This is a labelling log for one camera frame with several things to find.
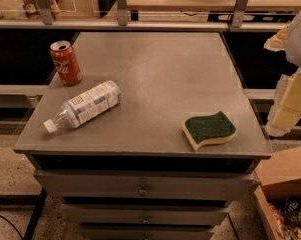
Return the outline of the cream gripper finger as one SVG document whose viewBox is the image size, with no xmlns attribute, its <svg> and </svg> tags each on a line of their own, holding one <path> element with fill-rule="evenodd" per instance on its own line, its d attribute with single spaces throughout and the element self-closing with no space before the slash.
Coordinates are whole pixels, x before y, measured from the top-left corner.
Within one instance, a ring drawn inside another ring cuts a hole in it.
<svg viewBox="0 0 301 240">
<path fill-rule="evenodd" d="M 301 119 L 301 68 L 292 76 L 282 75 L 279 79 L 274 104 L 270 108 L 266 133 L 281 137 L 289 133 Z"/>
<path fill-rule="evenodd" d="M 273 52 L 285 51 L 288 30 L 288 26 L 285 26 L 279 30 L 275 35 L 266 40 L 264 43 L 264 48 Z"/>
</svg>

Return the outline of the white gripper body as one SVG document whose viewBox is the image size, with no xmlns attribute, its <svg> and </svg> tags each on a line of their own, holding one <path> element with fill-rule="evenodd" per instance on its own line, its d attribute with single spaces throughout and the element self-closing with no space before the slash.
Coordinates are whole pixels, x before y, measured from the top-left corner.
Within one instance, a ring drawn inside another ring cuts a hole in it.
<svg viewBox="0 0 301 240">
<path fill-rule="evenodd" d="M 286 59 L 290 63 L 301 67 L 301 10 L 294 17 L 288 28 Z"/>
</svg>

